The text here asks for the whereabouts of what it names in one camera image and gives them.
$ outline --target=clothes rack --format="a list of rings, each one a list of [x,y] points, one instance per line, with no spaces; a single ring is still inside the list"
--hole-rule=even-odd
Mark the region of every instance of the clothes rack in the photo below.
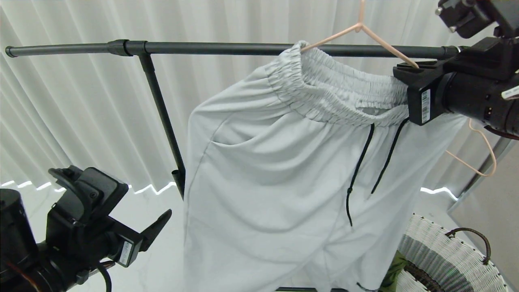
[[[24,46],[5,48],[9,57],[38,56],[38,55],[68,55],[68,54],[114,54],[118,56],[138,56],[142,69],[148,80],[155,105],[166,132],[169,146],[173,152],[177,170],[172,172],[176,186],[182,199],[185,187],[185,166],[175,133],[169,119],[166,104],[155,74],[151,54],[189,54],[189,55],[248,55],[276,56],[293,44],[259,44],[259,43],[182,43],[182,42],[148,42],[117,39],[107,43],[95,44],[66,44],[45,46]],[[323,45],[319,47],[334,57],[380,57],[395,58],[395,56],[378,45]],[[395,46],[397,50],[410,58],[419,59],[448,59],[458,54],[464,47],[418,47]],[[280,287],[277,291],[316,291],[313,288]],[[332,289],[334,292],[345,291]]]

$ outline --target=white curtain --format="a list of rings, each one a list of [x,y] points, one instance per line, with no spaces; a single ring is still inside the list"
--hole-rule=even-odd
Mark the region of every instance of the white curtain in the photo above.
[[[359,1],[90,0],[2,1],[0,45],[104,43],[119,38],[170,42],[294,43],[319,41],[356,22]],[[449,34],[436,1],[366,1],[365,23],[394,45],[471,45]],[[349,34],[334,44],[375,44]],[[135,57],[109,54],[9,58],[1,54],[0,183],[48,182],[47,169],[95,166],[132,184],[159,190],[175,162],[145,76]],[[187,119],[200,102],[272,57],[153,55],[182,152]],[[391,74],[398,59],[338,58],[357,69]],[[454,151],[487,150],[464,129]],[[462,189],[470,170],[440,159],[428,188]]]

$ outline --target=basket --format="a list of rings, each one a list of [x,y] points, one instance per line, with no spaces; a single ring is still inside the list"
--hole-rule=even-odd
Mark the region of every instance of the basket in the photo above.
[[[458,231],[470,231],[480,236],[485,241],[487,255],[457,239],[455,234]],[[438,224],[413,214],[398,250],[410,262],[402,273],[412,276],[399,276],[397,284],[401,289],[398,291],[508,291],[503,277],[490,261],[488,240],[473,229],[457,228],[446,232]]]

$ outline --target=basket handle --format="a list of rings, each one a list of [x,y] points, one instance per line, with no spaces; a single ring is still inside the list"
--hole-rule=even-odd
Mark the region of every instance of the basket handle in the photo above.
[[[488,264],[488,262],[490,261],[490,242],[488,241],[488,239],[481,232],[474,230],[472,228],[464,228],[464,227],[452,229],[451,231],[447,232],[445,235],[447,235],[448,237],[455,237],[455,234],[458,231],[470,231],[470,232],[473,232],[473,233],[479,235],[479,237],[481,237],[481,239],[483,239],[483,241],[485,242],[485,247],[486,247],[486,257],[483,258],[483,264]]]

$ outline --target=clothes hanger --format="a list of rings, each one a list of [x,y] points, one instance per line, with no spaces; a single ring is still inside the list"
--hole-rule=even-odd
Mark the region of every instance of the clothes hanger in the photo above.
[[[339,32],[339,33],[336,33],[336,34],[334,34],[334,35],[332,35],[332,36],[330,36],[330,37],[327,37],[327,38],[323,39],[323,40],[320,41],[320,42],[317,42],[317,43],[315,43],[315,44],[313,44],[313,45],[310,45],[310,46],[306,46],[306,47],[304,47],[304,48],[301,49],[301,52],[305,52],[305,51],[307,51],[307,50],[309,50],[309,49],[312,49],[312,48],[318,47],[318,46],[320,46],[320,45],[326,44],[326,43],[328,43],[329,41],[331,41],[331,40],[333,40],[333,39],[336,39],[336,38],[338,38],[338,37],[340,37],[340,36],[343,36],[343,35],[345,35],[345,34],[347,34],[347,33],[350,33],[350,32],[352,32],[352,31],[354,31],[354,30],[355,30],[355,32],[357,32],[357,33],[360,32],[360,31],[363,31],[363,32],[366,33],[370,38],[372,38],[374,41],[376,41],[376,42],[379,43],[382,47],[384,47],[386,50],[388,50],[388,51],[390,51],[391,53],[393,53],[393,55],[399,57],[400,59],[402,59],[402,60],[403,60],[404,62],[406,62],[407,64],[409,64],[409,65],[411,65],[411,66],[413,66],[413,67],[415,67],[415,68],[418,68],[418,64],[417,64],[415,61],[411,60],[408,56],[402,54],[400,51],[398,51],[398,50],[395,49],[393,46],[391,46],[390,44],[388,44],[385,40],[383,40],[383,39],[380,38],[378,35],[376,35],[372,30],[370,30],[370,29],[369,29],[369,28],[368,28],[368,27],[363,23],[363,21],[364,21],[364,6],[365,6],[365,0],[361,0],[361,1],[360,1],[360,11],[359,11],[359,21],[358,21],[355,25],[353,25],[353,26],[351,26],[351,27],[349,27],[349,28],[347,28],[347,29],[345,29],[345,30]]]
[[[450,151],[445,150],[445,152],[447,152],[447,154],[449,154],[450,156],[454,157],[454,159],[456,159],[457,161],[465,164],[465,166],[467,166],[468,168],[472,169],[476,174],[478,174],[478,175],[480,175],[482,177],[491,177],[491,176],[494,175],[494,173],[496,172],[496,169],[497,169],[497,160],[496,160],[496,155],[494,154],[494,149],[492,149],[492,146],[490,145],[490,142],[488,142],[488,139],[486,138],[485,133],[483,133],[480,130],[474,129],[474,127],[472,127],[472,119],[471,118],[469,119],[469,128],[472,131],[477,132],[478,134],[480,134],[481,137],[483,137],[483,140],[485,140],[485,143],[487,144],[487,147],[490,150],[490,157],[492,158],[492,170],[490,171],[490,173],[489,174],[484,174],[484,173],[480,172],[479,170],[475,169],[474,167],[470,166],[468,163],[466,163],[465,161],[463,161],[459,157],[457,157],[454,154],[452,154]]]
[[[323,39],[322,41],[320,42],[317,42],[315,44],[312,44],[310,46],[306,46],[304,48],[301,49],[301,52],[305,52],[307,50],[310,50],[312,48],[316,48],[320,45],[323,45],[323,44],[326,44],[340,36],[343,36],[345,34],[348,34],[352,31],[355,30],[356,33],[359,33],[360,31],[363,31],[364,33],[366,33],[370,38],[372,38],[374,41],[376,41],[377,43],[379,43],[382,47],[384,47],[386,50],[390,51],[391,53],[393,53],[393,55],[399,57],[400,59],[402,59],[403,61],[405,61],[407,64],[415,67],[415,68],[418,68],[418,64],[411,60],[408,56],[404,55],[403,53],[401,53],[400,51],[398,51],[397,49],[395,49],[393,46],[391,46],[390,44],[388,44],[385,40],[383,40],[382,38],[380,38],[378,35],[376,35],[372,30],[370,30],[365,24],[364,24],[364,11],[365,11],[365,0],[360,0],[360,9],[359,9],[359,21],[354,24],[353,26],[350,26],[349,28],[339,32],[339,33],[336,33],[330,37],[327,37],[325,39]],[[463,161],[462,159],[460,159],[459,157],[455,156],[454,154],[452,154],[450,151],[447,151],[446,152],[454,157],[454,159],[460,161],[461,163],[463,163],[465,166],[467,166],[468,168],[472,169],[476,174],[480,175],[480,176],[483,176],[483,177],[490,177],[490,176],[493,176],[494,173],[496,172],[496,168],[497,168],[497,161],[496,161],[496,156],[494,154],[494,150],[492,149],[492,146],[490,145],[490,142],[488,142],[488,139],[486,138],[485,134],[480,131],[480,130],[476,130],[472,127],[472,119],[469,119],[469,127],[472,131],[475,131],[477,132],[478,134],[481,135],[481,137],[483,137],[483,140],[485,141],[485,143],[487,144],[488,146],[488,149],[490,150],[490,156],[492,158],[492,163],[493,163],[493,167],[492,167],[492,171],[489,173],[489,174],[484,174],[482,172],[480,172],[479,170],[475,169],[474,167],[470,166],[468,163],[466,163],[465,161]]]

